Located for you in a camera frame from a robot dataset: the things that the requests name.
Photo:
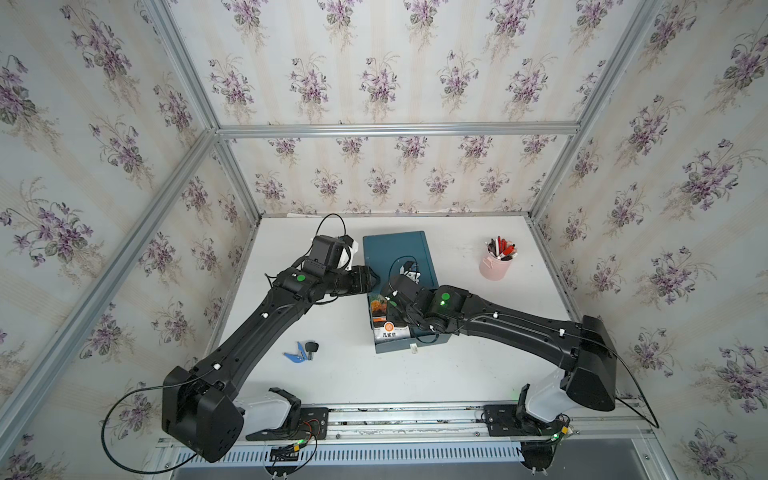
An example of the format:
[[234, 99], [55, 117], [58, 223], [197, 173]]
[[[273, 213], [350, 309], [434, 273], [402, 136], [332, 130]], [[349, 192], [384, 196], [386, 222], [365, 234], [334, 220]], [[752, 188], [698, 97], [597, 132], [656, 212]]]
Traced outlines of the teal three-drawer cabinet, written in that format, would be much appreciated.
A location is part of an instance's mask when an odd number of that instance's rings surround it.
[[391, 277], [400, 275], [399, 268], [407, 260], [418, 263], [421, 286], [429, 289], [439, 286], [424, 231], [365, 236], [363, 250], [365, 265], [380, 276], [379, 285], [371, 293], [381, 295], [384, 284]]

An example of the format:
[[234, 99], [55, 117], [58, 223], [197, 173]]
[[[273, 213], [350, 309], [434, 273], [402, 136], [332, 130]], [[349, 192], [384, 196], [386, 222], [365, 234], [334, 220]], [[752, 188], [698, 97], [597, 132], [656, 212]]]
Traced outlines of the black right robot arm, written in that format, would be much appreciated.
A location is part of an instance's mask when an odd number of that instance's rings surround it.
[[511, 414], [513, 432], [557, 436], [569, 423], [569, 410], [612, 412], [620, 401], [617, 369], [626, 363], [598, 318], [572, 322], [536, 316], [455, 286], [428, 289], [405, 275], [390, 278], [381, 294], [388, 316], [434, 338], [483, 338], [555, 366], [521, 388]]

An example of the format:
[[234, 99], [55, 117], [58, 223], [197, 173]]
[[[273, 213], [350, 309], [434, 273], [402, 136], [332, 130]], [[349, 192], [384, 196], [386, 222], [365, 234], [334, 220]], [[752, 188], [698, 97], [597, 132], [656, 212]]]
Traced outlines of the teal top drawer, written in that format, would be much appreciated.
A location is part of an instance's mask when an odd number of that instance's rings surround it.
[[388, 317], [383, 328], [371, 328], [371, 331], [377, 354], [403, 350], [417, 351], [421, 347], [446, 344], [450, 340], [450, 336], [447, 334], [420, 330], [401, 320], [391, 320]]

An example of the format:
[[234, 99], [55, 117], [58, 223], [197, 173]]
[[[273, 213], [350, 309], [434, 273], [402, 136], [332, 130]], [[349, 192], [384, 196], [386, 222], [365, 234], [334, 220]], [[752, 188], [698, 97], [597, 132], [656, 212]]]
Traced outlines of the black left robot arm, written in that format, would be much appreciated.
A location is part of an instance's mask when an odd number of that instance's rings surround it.
[[235, 400], [274, 343], [312, 307], [367, 295], [378, 285], [370, 267], [353, 264], [354, 244], [348, 235], [315, 236], [232, 335], [191, 369], [171, 370], [157, 387], [162, 430], [209, 463], [224, 457], [245, 423]]

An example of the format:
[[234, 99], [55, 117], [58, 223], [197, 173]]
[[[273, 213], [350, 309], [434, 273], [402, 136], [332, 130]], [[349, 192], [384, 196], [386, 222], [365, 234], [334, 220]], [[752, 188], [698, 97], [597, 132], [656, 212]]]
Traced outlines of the orange marigold seed bag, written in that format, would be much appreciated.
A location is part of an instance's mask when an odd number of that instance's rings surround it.
[[369, 294], [368, 305], [371, 328], [383, 328], [387, 322], [388, 301], [378, 293]]

